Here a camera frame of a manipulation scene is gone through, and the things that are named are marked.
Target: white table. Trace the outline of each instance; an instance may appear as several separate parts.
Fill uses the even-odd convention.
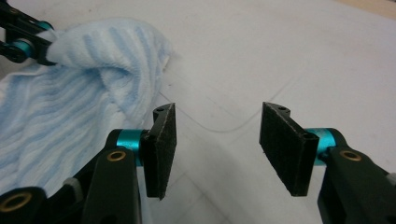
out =
[[[57,29],[133,17],[173,43],[157,105],[177,104],[178,145],[154,223],[321,223],[325,168],[308,197],[290,197],[259,145],[263,101],[396,172],[396,21],[333,0],[9,3]],[[16,68],[1,59],[2,76]]]

